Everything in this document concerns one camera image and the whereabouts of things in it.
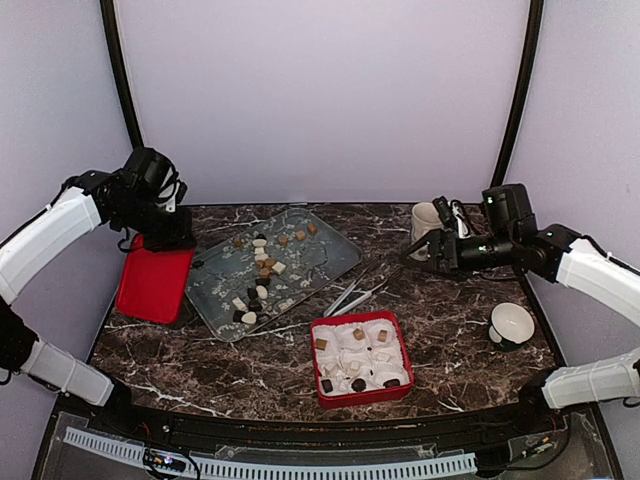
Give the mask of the white swirl chocolate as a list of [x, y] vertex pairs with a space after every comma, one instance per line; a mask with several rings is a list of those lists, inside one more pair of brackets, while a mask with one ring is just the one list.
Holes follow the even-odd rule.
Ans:
[[262, 286], [262, 285], [258, 285], [256, 287], [256, 292], [258, 294], [258, 297], [260, 299], [267, 299], [268, 298], [268, 290], [266, 287]]

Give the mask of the right black frame post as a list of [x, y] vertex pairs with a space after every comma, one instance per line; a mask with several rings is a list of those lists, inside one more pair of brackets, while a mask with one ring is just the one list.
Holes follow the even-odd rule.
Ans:
[[503, 185], [509, 170], [523, 119], [538, 50], [544, 13], [543, 0], [531, 0], [525, 28], [523, 48], [504, 136], [490, 181], [491, 187]]

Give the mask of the white black bowl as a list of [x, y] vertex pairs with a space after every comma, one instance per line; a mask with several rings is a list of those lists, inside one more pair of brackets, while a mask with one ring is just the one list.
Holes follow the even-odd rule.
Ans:
[[491, 312], [488, 335], [495, 346], [505, 352], [521, 348], [535, 333], [529, 312], [514, 303], [501, 303]]

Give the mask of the red tin box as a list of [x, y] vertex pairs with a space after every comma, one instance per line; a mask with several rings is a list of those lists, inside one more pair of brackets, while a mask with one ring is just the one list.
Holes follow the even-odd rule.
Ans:
[[392, 312], [319, 318], [312, 322], [310, 334], [322, 408], [400, 400], [413, 387], [412, 365]]

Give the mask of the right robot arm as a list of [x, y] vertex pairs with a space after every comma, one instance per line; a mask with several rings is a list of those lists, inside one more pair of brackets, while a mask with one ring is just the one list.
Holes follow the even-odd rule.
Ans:
[[486, 233], [455, 200], [414, 205], [410, 244], [400, 258], [409, 268], [457, 281], [499, 267], [531, 277], [566, 363], [522, 388], [511, 426], [530, 434], [549, 410], [579, 404], [620, 400], [638, 407], [638, 268], [586, 233], [560, 223], [538, 226], [521, 183], [483, 191], [481, 208]]

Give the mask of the red tin lid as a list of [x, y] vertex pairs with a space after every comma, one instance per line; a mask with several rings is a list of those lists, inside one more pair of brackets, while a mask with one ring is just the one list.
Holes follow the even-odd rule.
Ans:
[[137, 234], [127, 254], [118, 292], [116, 309], [124, 315], [157, 324], [177, 321], [194, 248], [152, 252]]

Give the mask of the glass floral serving tray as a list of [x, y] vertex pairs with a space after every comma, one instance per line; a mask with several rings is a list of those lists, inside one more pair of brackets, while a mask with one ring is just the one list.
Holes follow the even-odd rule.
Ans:
[[[312, 235], [307, 225], [313, 224]], [[303, 241], [296, 232], [304, 231]], [[290, 208], [194, 257], [186, 297], [214, 338], [236, 342], [357, 266], [361, 249], [310, 210]], [[260, 299], [256, 287], [268, 290]], [[241, 321], [256, 312], [255, 325]]]

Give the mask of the black frame post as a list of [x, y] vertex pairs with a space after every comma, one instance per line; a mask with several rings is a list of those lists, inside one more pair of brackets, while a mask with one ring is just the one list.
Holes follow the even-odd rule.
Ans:
[[133, 149], [144, 147], [145, 141], [134, 105], [120, 38], [116, 4], [113, 0], [100, 0], [99, 6], [109, 62], [126, 132]]
[[491, 187], [503, 185], [509, 170], [523, 119], [538, 50], [544, 13], [543, 0], [531, 0], [525, 28], [523, 48], [504, 136], [490, 181]]

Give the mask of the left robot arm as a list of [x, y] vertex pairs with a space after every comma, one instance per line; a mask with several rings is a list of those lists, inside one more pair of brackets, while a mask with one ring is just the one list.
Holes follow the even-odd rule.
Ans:
[[53, 199], [1, 242], [1, 367], [55, 394], [102, 408], [120, 436], [141, 427], [131, 390], [88, 364], [86, 355], [117, 287], [119, 253], [171, 255], [196, 245], [192, 214], [179, 204], [186, 184], [166, 156], [137, 147], [112, 172], [65, 179]]

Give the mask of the black front rail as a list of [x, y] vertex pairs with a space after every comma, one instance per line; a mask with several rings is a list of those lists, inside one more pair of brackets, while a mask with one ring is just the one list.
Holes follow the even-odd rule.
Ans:
[[114, 415], [99, 413], [70, 398], [56, 402], [40, 445], [54, 445], [63, 414], [81, 424], [156, 445], [209, 449], [223, 441], [257, 447], [387, 447], [434, 443], [439, 447], [503, 450], [524, 435], [550, 434], [563, 440], [569, 421], [519, 404], [512, 389], [464, 381], [415, 385], [400, 400], [326, 409], [310, 381], [231, 377], [169, 382], [129, 382], [132, 410], [140, 424], [125, 428]]

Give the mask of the dark square chocolate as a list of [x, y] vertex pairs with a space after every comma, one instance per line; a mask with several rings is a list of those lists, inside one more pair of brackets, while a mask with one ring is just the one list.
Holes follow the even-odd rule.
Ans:
[[332, 382], [331, 382], [331, 380], [330, 380], [330, 379], [324, 379], [324, 380], [322, 380], [322, 381], [321, 381], [321, 385], [322, 385], [323, 390], [324, 390], [326, 393], [329, 393], [329, 392], [331, 392], [331, 391], [333, 390], [333, 384], [332, 384]]

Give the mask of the white paper cup liners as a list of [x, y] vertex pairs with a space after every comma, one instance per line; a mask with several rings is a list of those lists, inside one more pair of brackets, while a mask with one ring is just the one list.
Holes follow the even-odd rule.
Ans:
[[[355, 329], [361, 329], [365, 338], [356, 340], [353, 336]], [[317, 325], [312, 329], [312, 336], [319, 391], [327, 397], [385, 390], [383, 383], [390, 379], [399, 379], [399, 387], [410, 384], [397, 329], [388, 319]], [[316, 339], [328, 342], [325, 350], [315, 347]], [[388, 362], [378, 360], [381, 352], [391, 356]], [[355, 392], [351, 388], [357, 378], [366, 382], [366, 389], [362, 392]], [[330, 379], [333, 384], [333, 390], [329, 393], [322, 388], [321, 381], [324, 379]]]

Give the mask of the left black frame post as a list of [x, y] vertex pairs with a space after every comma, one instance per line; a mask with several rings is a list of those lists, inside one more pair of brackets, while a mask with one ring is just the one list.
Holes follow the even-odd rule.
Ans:
[[134, 105], [120, 38], [116, 4], [113, 0], [100, 0], [99, 6], [109, 62], [126, 132], [133, 149], [144, 147], [145, 141]]

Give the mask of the cream ceramic mug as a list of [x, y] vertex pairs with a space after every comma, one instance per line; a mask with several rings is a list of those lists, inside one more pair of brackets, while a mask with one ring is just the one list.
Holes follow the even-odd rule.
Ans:
[[413, 206], [411, 211], [411, 243], [416, 243], [430, 231], [442, 229], [443, 227], [444, 225], [433, 203], [421, 202]]

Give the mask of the dark chocolate piece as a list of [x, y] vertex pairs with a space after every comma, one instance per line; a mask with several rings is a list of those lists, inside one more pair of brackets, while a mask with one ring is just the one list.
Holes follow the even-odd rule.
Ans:
[[352, 382], [351, 388], [355, 392], [362, 392], [366, 389], [366, 382], [361, 378], [357, 378]]

